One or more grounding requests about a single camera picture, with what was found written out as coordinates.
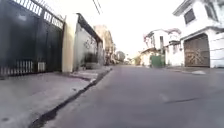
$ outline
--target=tree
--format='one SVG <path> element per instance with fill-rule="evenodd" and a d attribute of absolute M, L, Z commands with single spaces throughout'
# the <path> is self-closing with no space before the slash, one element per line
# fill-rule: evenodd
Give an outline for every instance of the tree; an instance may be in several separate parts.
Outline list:
<path fill-rule="evenodd" d="M 124 62 L 124 59 L 125 59 L 125 54 L 122 52 L 122 51 L 118 51 L 116 53 L 116 56 L 117 56 L 117 60 L 120 61 L 120 62 Z"/>

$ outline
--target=sky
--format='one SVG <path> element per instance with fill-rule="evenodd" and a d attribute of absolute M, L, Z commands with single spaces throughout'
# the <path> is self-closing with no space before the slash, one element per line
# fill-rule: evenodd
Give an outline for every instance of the sky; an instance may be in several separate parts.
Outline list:
<path fill-rule="evenodd" d="M 48 1 L 61 2 L 59 6 L 63 7 L 63 13 L 81 12 L 91 26 L 107 25 L 117 50 L 130 56 L 143 50 L 144 34 L 155 29 L 181 29 L 183 23 L 172 15 L 183 0 L 98 0 L 103 12 L 101 15 L 93 0 Z"/>

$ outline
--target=fence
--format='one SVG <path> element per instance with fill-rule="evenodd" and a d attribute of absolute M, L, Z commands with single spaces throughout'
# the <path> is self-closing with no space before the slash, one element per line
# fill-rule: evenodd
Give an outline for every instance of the fence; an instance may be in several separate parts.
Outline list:
<path fill-rule="evenodd" d="M 0 76 L 61 70 L 63 26 L 38 0 L 0 0 Z"/>

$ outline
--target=white building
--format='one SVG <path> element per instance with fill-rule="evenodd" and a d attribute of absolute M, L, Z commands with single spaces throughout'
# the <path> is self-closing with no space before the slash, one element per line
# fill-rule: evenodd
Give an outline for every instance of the white building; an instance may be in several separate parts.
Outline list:
<path fill-rule="evenodd" d="M 184 65 L 224 67 L 224 1 L 185 0 L 173 14 L 185 23 L 180 45 Z"/>

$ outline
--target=window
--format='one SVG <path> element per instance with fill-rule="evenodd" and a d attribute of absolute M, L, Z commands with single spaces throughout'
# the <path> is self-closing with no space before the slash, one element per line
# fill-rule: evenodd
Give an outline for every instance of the window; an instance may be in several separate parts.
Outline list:
<path fill-rule="evenodd" d="M 193 9 L 189 10 L 185 15 L 184 15 L 185 23 L 188 24 L 191 21 L 195 19 L 194 11 Z"/>
<path fill-rule="evenodd" d="M 160 36 L 159 39 L 160 39 L 160 47 L 163 48 L 164 46 L 163 36 Z"/>
<path fill-rule="evenodd" d="M 208 3 L 207 5 L 205 5 L 205 10 L 206 10 L 209 18 L 216 20 L 216 21 L 218 20 L 214 6 L 212 3 Z"/>

